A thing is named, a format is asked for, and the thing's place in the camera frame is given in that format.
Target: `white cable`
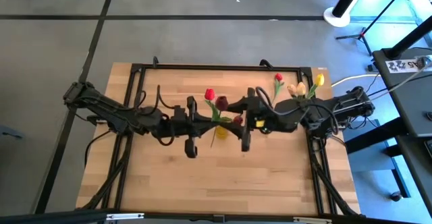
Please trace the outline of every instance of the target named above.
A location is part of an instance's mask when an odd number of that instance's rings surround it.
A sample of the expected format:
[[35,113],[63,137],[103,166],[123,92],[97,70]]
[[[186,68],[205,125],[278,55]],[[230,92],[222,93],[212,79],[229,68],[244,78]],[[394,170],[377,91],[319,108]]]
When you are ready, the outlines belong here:
[[333,83],[331,85],[331,87],[337,86],[337,85],[339,85],[342,82],[345,82],[347,80],[351,80],[351,79],[355,79],[355,78],[362,78],[362,77],[367,77],[367,76],[374,76],[375,77],[375,76],[377,76],[377,74],[365,74],[365,75],[359,75],[359,76],[350,76],[350,77],[344,78],[344,79],[342,79],[342,80],[340,80],[338,82]]
[[381,94],[373,99],[371,99],[371,101],[374,101],[375,99],[379,99],[380,97],[389,94],[391,92],[393,92],[394,90],[398,89],[399,87],[401,87],[403,84],[407,83],[409,80],[413,79],[413,77],[419,75],[422,71],[424,71],[425,69],[427,69],[428,67],[430,67],[432,65],[432,61],[430,61],[425,67],[421,68],[421,70],[419,70],[418,72],[414,73],[413,75],[411,75],[410,77],[408,77],[407,79],[405,79],[405,81],[400,82],[397,86],[393,87],[392,89],[388,90],[386,93]]

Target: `black table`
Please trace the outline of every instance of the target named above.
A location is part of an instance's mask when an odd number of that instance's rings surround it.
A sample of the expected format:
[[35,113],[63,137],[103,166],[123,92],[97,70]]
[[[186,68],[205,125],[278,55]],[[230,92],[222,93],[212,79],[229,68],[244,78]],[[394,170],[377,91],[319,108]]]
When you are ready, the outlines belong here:
[[[414,56],[422,55],[432,55],[432,51],[408,49],[401,55],[400,59],[413,59]],[[390,73],[386,61],[393,61],[394,59],[388,59],[383,51],[373,52],[373,57],[375,66],[388,88],[404,81],[413,74]],[[432,72],[422,72],[417,77],[428,74],[432,74]],[[347,141],[346,145],[349,154],[395,137],[398,144],[387,148],[386,154],[390,157],[404,156],[429,214],[432,216],[432,158],[424,144],[426,140],[432,138],[432,121],[425,117],[425,112],[432,111],[431,85],[432,76],[408,82],[390,92],[400,117]]]

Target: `white pole base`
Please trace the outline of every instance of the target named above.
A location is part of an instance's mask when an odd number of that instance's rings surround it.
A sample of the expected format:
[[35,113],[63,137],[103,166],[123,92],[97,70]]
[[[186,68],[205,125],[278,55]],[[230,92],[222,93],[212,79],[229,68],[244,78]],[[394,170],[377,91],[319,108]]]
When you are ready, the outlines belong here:
[[351,22],[350,13],[346,12],[341,18],[337,18],[333,16],[331,13],[333,11],[333,7],[327,8],[324,11],[324,20],[328,22],[330,25],[342,28],[347,26]]

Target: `tulip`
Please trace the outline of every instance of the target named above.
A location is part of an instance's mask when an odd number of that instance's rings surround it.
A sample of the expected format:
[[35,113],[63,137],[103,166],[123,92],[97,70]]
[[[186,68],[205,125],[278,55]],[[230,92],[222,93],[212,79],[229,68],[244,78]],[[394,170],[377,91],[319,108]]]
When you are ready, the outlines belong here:
[[204,98],[209,101],[212,101],[213,99],[215,99],[215,91],[211,88],[207,89],[205,91]]
[[290,84],[287,88],[292,98],[297,97],[297,87],[295,85]]
[[315,80],[315,84],[317,85],[317,86],[322,86],[322,85],[324,85],[324,75],[323,74],[318,74],[318,76],[317,76],[317,78],[316,78],[316,80]]
[[228,100],[226,96],[218,96],[215,101],[216,109],[219,111],[225,111],[228,109]]
[[297,95],[298,96],[304,96],[306,94],[306,86],[304,85],[303,82],[300,82],[297,85]]
[[313,97],[313,95],[315,95],[315,91],[319,86],[324,85],[324,75],[323,74],[318,74],[317,78],[315,79],[315,83],[313,84],[313,86],[310,88],[309,93],[307,95],[307,99],[310,99],[311,97]]
[[234,123],[236,123],[236,124],[238,124],[238,125],[242,125],[242,123],[243,123],[243,118],[242,118],[242,116],[235,116],[234,117],[234,119],[233,119],[233,122]]
[[275,79],[280,82],[280,81],[282,81],[283,78],[282,78],[281,74],[277,73],[276,76],[275,76]]

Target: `gray floor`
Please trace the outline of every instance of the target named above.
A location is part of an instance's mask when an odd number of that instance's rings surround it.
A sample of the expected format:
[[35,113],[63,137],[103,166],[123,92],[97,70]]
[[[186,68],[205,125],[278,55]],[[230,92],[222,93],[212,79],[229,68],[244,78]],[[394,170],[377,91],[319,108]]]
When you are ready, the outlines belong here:
[[[113,0],[110,14],[246,14],[320,16],[337,0]],[[389,0],[360,0],[356,16],[373,16]],[[0,0],[0,13],[99,14],[104,0]],[[372,50],[390,47],[413,30],[396,16],[411,16],[404,0],[397,0],[386,16],[395,22],[378,23],[367,34]],[[323,21],[107,21],[94,56],[89,81],[104,91],[114,62],[148,63],[154,55],[161,63],[273,65],[328,67],[331,81],[365,73],[371,58],[356,40],[335,40],[355,34],[368,23],[334,28]],[[0,215],[29,213],[66,108],[61,97],[78,77],[96,26],[95,21],[0,21],[0,124],[26,137],[1,137]],[[416,46],[427,46],[423,40]],[[335,94],[373,78],[346,82]],[[383,88],[380,79],[371,91]],[[397,116],[388,96],[376,101],[374,118],[381,123]],[[74,208],[84,170],[84,149],[94,127],[74,123],[48,211]],[[407,171],[413,198],[390,202],[368,184],[373,181],[391,192],[390,173],[354,175],[362,212],[369,217],[426,223],[431,221]],[[409,203],[417,202],[415,209]]]

